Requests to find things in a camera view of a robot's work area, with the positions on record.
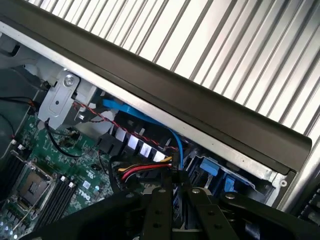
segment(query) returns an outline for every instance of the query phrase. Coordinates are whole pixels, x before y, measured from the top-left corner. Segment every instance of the black wire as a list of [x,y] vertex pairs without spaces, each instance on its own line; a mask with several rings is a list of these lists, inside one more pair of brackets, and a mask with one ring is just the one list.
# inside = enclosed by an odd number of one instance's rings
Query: black wire
[[104,119],[101,119],[101,120],[90,120],[89,122],[90,123],[101,123],[101,122],[104,122],[105,120]]
[[15,137],[15,129],[14,129],[14,126],[12,125],[12,123],[9,121],[9,119],[6,116],[4,116],[1,113],[0,113],[0,117],[2,117],[8,123],[8,125],[10,126],[10,128],[12,130],[12,137],[14,138]]
[[1,98],[3,98],[3,99],[27,99],[27,100],[33,102],[32,98],[27,97],[27,96],[2,96]]
[[84,154],[80,155],[80,156],[76,156],[76,155],[72,155],[70,153],[67,153],[66,151],[62,150],[59,145],[57,144],[57,142],[55,141],[54,137],[52,136],[52,133],[50,132],[50,127],[49,127],[49,120],[45,121],[44,122],[44,127],[49,135],[49,138],[53,144],[53,146],[60,152],[62,153],[63,155],[67,156],[67,157],[70,157],[70,158],[73,158],[73,159],[78,159],[78,158],[81,158],[83,157],[84,155],[87,155],[95,146],[93,145],[88,151],[86,151]]
[[5,102],[10,102],[10,103],[16,103],[16,104],[27,104],[30,105],[30,102],[27,101],[21,101],[21,100],[16,100],[16,99],[12,99],[12,98],[7,98],[7,97],[0,97],[1,101],[5,101]]
[[99,163],[100,163],[100,165],[101,165],[102,170],[104,171],[104,173],[105,173],[107,176],[109,176],[109,174],[108,174],[105,166],[104,166],[103,163],[102,163],[102,160],[101,160],[101,157],[100,157],[100,150],[98,150],[97,154],[98,154],[98,159],[99,159]]
[[33,87],[36,90],[44,91],[40,86],[35,85],[33,82],[31,82],[27,77],[25,77],[21,72],[19,72],[15,68],[9,68],[9,70],[15,72],[17,75],[19,75],[20,78],[22,78],[27,84],[29,84],[31,87]]
[[117,180],[114,176],[114,173],[112,172],[112,162],[115,160],[115,156],[111,157],[109,162],[108,162],[108,172],[109,172],[109,181],[110,181],[110,186],[114,194],[120,193],[121,189],[117,184]]
[[49,128],[49,130],[47,130],[47,131],[49,131],[50,133],[55,134],[55,135],[66,136],[66,137],[70,137],[70,136],[71,136],[70,134],[53,131],[53,130],[50,129],[50,128]]
[[[149,171],[153,171],[153,170],[159,170],[159,167],[135,171],[135,172],[131,173],[131,174],[125,179],[124,182],[126,183],[126,182],[128,181],[128,179],[129,179],[130,177],[132,177],[133,175],[136,175],[136,174],[139,174],[139,173],[145,173],[145,172],[149,172]],[[145,178],[145,177],[141,178],[141,182],[143,182],[143,181],[148,182],[148,178]]]

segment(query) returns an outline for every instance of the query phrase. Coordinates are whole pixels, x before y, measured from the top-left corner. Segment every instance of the black plastic frame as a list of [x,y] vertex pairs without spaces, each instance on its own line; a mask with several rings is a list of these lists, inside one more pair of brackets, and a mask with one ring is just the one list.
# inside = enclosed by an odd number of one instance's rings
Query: black plastic frame
[[312,141],[23,0],[0,21],[281,174],[300,171]]

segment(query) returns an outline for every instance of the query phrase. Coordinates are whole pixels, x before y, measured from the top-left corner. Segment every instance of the ram slot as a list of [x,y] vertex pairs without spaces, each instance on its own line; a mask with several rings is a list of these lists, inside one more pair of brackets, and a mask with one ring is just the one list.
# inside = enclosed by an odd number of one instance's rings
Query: ram slot
[[59,220],[65,212],[75,190],[75,187],[69,186],[69,182],[65,177],[60,178],[56,183],[50,199],[42,210],[34,230],[38,230],[43,226]]
[[9,197],[24,166],[25,164],[13,155],[9,157],[5,167],[0,171],[0,201]]

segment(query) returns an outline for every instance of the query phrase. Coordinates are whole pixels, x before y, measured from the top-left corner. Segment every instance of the yellow wire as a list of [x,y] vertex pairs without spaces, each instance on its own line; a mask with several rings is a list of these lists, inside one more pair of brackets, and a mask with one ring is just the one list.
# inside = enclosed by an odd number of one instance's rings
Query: yellow wire
[[[165,163],[165,162],[169,162],[170,160],[172,159],[172,156],[168,156],[167,158],[161,160],[159,163]],[[134,166],[139,166],[140,164],[135,164],[135,165],[131,165],[131,166],[128,166],[127,168],[119,168],[118,171],[119,172],[124,172]]]
[[167,158],[160,161],[160,163],[169,162],[172,159],[172,156],[168,156]]

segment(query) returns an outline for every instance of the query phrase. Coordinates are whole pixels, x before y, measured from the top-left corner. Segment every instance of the corrugated metal panel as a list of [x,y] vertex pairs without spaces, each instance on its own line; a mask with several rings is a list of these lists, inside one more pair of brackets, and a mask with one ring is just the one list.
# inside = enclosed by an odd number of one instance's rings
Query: corrugated metal panel
[[320,0],[29,0],[309,136],[320,155]]

